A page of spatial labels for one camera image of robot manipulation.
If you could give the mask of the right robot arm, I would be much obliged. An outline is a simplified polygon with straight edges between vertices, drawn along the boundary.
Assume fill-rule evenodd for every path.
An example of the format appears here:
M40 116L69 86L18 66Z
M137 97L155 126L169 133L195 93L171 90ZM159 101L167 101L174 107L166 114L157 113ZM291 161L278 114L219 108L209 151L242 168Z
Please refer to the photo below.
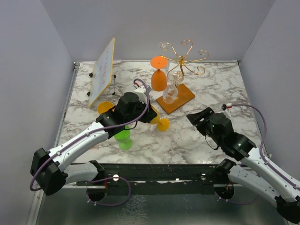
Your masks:
M249 138L234 131L232 122L222 112L211 108L188 114L187 119L204 136L209 136L227 156L215 172L216 180L229 180L240 184L276 207L277 212L287 221L300 222L300 182L277 166L262 147L257 147ZM251 168L256 174L247 172L241 165Z

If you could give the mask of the yellow plastic goblet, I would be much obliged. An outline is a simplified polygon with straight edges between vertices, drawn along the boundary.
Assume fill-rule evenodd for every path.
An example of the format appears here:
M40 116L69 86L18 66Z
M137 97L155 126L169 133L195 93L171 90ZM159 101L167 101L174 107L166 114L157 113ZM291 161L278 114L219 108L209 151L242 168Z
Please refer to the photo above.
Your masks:
M107 112L108 110L110 110L113 107L114 107L114 104L111 103L111 102L107 102L107 101L106 102L102 102L102 103L100 103L98 105L97 112L99 114L103 114L103 113Z
M154 112L157 114L155 118L153 118L149 124L156 125L157 130L160 132L164 132L169 128L169 120L167 118L161 118L159 112L154 106L151 106Z

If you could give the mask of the green plastic goblet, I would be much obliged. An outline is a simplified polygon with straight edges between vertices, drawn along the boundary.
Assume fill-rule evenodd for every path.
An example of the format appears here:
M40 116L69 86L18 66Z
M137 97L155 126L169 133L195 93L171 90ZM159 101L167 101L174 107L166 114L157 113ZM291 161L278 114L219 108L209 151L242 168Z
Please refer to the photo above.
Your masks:
M126 125L125 129L116 135L114 135L114 138L118 142L119 148L122 150L128 150L132 147L132 139L131 139L131 132L129 130L129 126Z

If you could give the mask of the clear wine glass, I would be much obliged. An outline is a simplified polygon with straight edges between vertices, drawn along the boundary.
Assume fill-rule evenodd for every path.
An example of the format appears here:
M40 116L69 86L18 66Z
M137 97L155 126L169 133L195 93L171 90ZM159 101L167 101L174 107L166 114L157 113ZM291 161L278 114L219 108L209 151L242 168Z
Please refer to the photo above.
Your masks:
M169 50L169 46L170 46L170 44L168 42L165 42L165 41L158 43L159 50L163 51L163 52L168 51Z
M168 74L167 87L163 91L163 101L172 104L178 96L178 86L182 83L183 75L180 71Z

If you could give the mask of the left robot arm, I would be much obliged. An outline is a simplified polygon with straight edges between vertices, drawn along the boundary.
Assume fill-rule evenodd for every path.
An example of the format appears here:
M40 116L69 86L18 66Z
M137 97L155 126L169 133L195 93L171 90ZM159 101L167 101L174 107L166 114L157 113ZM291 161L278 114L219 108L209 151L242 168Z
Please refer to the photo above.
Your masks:
M126 92L117 105L100 114L83 132L50 150L38 149L34 152L30 173L30 190L35 191L33 183L46 195L58 192L71 177L66 172L69 166L91 147L105 142L131 123L150 123L157 113L152 109L148 92Z

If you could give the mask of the orange plastic goblet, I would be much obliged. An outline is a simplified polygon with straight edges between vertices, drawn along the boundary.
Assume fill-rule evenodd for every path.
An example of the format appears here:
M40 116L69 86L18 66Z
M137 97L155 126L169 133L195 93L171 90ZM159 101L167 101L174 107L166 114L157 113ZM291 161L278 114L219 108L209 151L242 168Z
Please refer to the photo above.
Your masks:
M156 71L151 77L151 87L154 91L163 91L167 86L167 78L163 69L167 66L167 59L156 56L151 59L150 64Z

